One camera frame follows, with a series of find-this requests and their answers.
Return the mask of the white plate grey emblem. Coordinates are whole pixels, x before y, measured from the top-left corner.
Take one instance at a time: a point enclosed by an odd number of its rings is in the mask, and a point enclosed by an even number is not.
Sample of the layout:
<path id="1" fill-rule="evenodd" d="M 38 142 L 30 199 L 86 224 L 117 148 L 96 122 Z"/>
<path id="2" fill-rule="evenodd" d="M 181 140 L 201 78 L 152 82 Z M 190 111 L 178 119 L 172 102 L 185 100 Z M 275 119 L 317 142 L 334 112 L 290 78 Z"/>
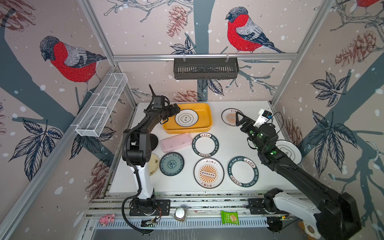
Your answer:
<path id="1" fill-rule="evenodd" d="M 199 116 L 197 112 L 190 109 L 181 110 L 176 116 L 175 116 L 175 122 L 180 126 L 184 128 L 189 128 L 195 125 L 199 120 Z"/>

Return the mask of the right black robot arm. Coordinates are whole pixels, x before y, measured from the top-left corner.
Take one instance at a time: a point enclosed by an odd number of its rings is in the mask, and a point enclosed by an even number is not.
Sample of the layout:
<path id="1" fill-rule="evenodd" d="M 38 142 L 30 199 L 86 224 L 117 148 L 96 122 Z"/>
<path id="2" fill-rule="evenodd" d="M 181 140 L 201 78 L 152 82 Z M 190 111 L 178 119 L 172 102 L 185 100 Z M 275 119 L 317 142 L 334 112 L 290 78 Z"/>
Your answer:
<path id="1" fill-rule="evenodd" d="M 236 125 L 248 135 L 261 163 L 298 188 L 310 202 L 305 202 L 274 188 L 264 195 L 267 212 L 290 213 L 312 226 L 326 240 L 348 240 L 362 229 L 356 200 L 322 184 L 298 167 L 277 146 L 278 134 L 269 124 L 256 126 L 244 114 L 236 113 Z"/>

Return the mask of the large green rim plate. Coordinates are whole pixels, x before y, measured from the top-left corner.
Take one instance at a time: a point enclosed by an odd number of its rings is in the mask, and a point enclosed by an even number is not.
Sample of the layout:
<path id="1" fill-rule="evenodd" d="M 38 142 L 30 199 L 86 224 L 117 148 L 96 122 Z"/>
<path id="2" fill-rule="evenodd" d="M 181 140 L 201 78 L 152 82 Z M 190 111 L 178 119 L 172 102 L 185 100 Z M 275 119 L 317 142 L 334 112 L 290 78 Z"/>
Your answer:
<path id="1" fill-rule="evenodd" d="M 232 158 L 228 163 L 227 172 L 232 182 L 242 188 L 250 188 L 259 180 L 257 165 L 244 156 Z"/>

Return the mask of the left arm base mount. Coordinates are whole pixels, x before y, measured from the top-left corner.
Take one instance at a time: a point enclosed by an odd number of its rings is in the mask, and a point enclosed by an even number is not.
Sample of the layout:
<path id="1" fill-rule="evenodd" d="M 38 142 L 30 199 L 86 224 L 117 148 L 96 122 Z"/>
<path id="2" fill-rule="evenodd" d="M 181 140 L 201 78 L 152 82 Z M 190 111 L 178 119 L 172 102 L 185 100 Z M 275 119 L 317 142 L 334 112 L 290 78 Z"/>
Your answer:
<path id="1" fill-rule="evenodd" d="M 135 199 L 130 207 L 129 216 L 168 216 L 170 207 L 170 200 Z"/>

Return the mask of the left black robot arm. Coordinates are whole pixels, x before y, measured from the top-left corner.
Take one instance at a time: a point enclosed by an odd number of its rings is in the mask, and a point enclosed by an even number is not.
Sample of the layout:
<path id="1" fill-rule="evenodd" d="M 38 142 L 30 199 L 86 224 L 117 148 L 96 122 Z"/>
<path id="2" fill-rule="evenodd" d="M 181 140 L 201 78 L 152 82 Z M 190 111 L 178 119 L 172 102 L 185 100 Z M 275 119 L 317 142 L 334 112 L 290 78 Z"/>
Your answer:
<path id="1" fill-rule="evenodd" d="M 151 214 L 156 211 L 155 190 L 148 169 L 154 149 L 151 145 L 151 132 L 157 124 L 167 122 L 168 118 L 180 111 L 177 104 L 152 104 L 144 110 L 144 118 L 135 127 L 124 131 L 122 159 L 130 167 L 137 187 L 137 193 L 131 201 L 131 209 L 135 212 Z"/>

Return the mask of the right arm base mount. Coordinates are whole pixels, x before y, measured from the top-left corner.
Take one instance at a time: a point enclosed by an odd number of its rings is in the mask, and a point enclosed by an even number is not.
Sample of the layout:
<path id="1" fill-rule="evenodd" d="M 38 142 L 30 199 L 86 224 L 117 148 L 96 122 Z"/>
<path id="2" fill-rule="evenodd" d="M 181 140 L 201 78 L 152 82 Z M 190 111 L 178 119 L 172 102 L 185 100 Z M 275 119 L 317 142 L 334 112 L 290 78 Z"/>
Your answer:
<path id="1" fill-rule="evenodd" d="M 288 215 L 289 213 L 280 210 L 267 210 L 264 206 L 264 199 L 248 199 L 247 209 L 250 210 L 251 215 Z"/>

